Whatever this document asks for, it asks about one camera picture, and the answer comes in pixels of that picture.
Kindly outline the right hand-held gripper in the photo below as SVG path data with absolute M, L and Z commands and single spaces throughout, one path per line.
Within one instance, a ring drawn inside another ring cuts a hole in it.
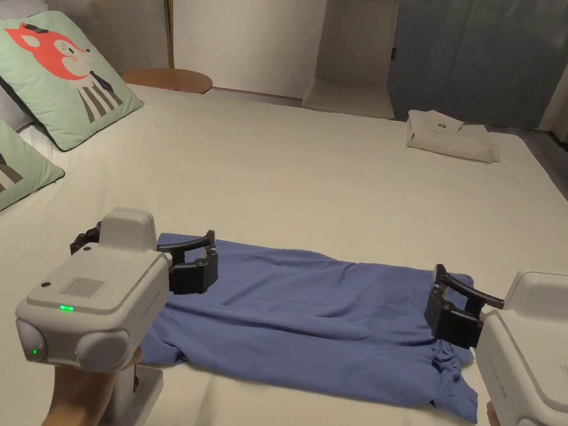
M 464 308 L 446 299 L 448 289 L 465 297 Z M 495 309 L 483 327 L 486 305 Z M 434 338 L 476 347 L 501 426 L 568 426 L 568 275 L 520 271 L 502 300 L 437 264 L 424 317 Z

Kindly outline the person's left hand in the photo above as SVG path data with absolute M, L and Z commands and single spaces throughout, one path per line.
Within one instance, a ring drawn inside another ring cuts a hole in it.
M 51 404 L 41 426 L 98 426 L 115 388 L 117 372 L 54 367 Z

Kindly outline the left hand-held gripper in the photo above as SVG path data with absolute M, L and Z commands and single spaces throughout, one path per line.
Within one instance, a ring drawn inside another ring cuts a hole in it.
M 193 240 L 161 243 L 150 212 L 109 212 L 101 225 L 78 234 L 69 245 L 71 256 L 17 305 L 25 359 L 116 373 L 99 426 L 144 426 L 163 388 L 163 373 L 129 361 L 169 292 L 203 294 L 217 281 L 215 235 L 208 230 Z M 186 254 L 196 250 L 202 256 L 187 261 Z M 171 256 L 170 265 L 163 253 Z

